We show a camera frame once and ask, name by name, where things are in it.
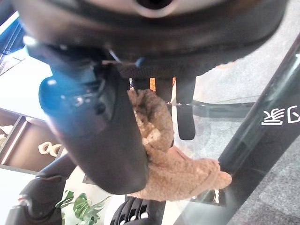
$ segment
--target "monstera leaf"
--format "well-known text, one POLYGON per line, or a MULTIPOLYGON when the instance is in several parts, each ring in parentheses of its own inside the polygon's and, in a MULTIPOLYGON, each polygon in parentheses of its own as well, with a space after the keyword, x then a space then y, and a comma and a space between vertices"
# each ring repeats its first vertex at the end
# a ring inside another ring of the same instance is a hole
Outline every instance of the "monstera leaf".
POLYGON ((109 198, 107 197, 97 204, 91 205, 90 200, 87 199, 85 193, 81 193, 74 202, 71 202, 74 198, 74 193, 72 191, 66 191, 65 195, 65 199, 61 200, 56 207, 64 208, 69 204, 74 204, 74 214, 76 218, 80 219, 81 221, 77 225, 93 225, 97 223, 97 221, 100 219, 98 213, 104 208, 105 202, 109 198))

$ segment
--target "black metal frame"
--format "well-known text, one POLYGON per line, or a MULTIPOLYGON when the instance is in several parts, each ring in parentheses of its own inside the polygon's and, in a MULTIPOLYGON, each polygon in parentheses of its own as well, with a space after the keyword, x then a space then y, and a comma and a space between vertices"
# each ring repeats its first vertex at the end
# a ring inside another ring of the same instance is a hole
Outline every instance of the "black metal frame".
POLYGON ((219 157, 222 170, 232 175, 232 184, 223 192, 225 203, 211 203, 209 193, 202 203, 189 203, 175 225, 226 225, 256 189, 266 174, 300 135, 300 123, 289 123, 286 115, 282 125, 263 126, 264 111, 287 109, 300 105, 300 35, 251 108, 242 125, 219 157))
POLYGON ((209 118, 245 118, 254 102, 210 104, 193 100, 193 115, 209 118))

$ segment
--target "gray carpet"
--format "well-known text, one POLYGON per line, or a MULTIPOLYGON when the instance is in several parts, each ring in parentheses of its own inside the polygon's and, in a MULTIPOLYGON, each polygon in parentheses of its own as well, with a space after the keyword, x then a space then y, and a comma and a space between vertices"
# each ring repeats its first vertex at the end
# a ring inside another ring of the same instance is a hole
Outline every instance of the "gray carpet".
MULTIPOLYGON (((292 0, 271 40, 232 67, 215 68, 198 77, 194 99, 208 103, 256 101, 299 32, 300 0, 292 0)), ((175 144, 192 158, 218 158, 242 120, 195 117, 196 138, 181 141, 176 135, 175 144)), ((229 225, 300 224, 299 147, 300 138, 280 158, 229 225)))

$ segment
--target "green plant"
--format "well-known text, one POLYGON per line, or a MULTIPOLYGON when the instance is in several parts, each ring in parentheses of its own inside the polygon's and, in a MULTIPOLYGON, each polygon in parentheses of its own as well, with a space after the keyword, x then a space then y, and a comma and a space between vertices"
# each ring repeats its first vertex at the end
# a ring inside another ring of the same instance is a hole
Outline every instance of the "green plant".
POLYGON ((103 199, 102 201, 91 205, 90 200, 87 199, 85 193, 81 193, 74 202, 74 192, 73 191, 65 191, 65 198, 56 204, 57 208, 64 208, 70 204, 73 204, 73 211, 76 218, 80 219, 80 223, 76 225, 93 225, 97 223, 100 219, 98 213, 104 208, 105 202, 109 197, 103 199))

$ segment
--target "plush toy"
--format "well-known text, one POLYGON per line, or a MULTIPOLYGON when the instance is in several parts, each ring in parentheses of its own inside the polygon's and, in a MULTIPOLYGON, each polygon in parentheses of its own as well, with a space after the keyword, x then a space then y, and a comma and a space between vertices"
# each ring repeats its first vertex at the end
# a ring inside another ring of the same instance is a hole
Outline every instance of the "plush toy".
POLYGON ((218 161, 192 160, 173 146, 173 122, 165 102, 151 90, 128 91, 142 143, 149 157, 146 187, 130 196, 157 201, 191 198, 210 189, 223 189, 232 178, 218 161))

